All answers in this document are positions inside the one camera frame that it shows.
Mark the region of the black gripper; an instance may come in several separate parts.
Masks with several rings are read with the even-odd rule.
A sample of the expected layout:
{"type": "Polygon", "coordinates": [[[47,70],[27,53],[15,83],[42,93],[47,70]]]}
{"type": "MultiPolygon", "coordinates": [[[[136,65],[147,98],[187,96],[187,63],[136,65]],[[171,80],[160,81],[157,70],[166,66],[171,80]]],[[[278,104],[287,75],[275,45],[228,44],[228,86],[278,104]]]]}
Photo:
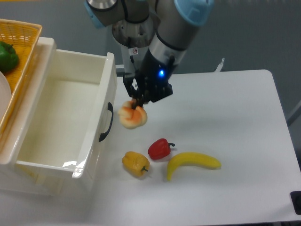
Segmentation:
{"type": "Polygon", "coordinates": [[[135,75],[124,73],[123,83],[133,101],[132,109],[149,102],[155,103],[173,94],[172,85],[168,81],[175,69],[174,62],[173,55],[169,55],[164,63],[147,50],[138,72],[135,75]]]}

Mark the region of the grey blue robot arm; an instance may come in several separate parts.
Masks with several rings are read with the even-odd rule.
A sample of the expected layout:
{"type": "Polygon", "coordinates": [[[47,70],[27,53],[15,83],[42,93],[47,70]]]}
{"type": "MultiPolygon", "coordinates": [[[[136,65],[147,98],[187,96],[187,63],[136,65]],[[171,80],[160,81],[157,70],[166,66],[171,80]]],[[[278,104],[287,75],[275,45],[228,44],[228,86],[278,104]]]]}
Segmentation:
{"type": "Polygon", "coordinates": [[[93,24],[111,27],[135,109],[172,95],[171,75],[213,7],[212,0],[87,0],[93,24]]]}

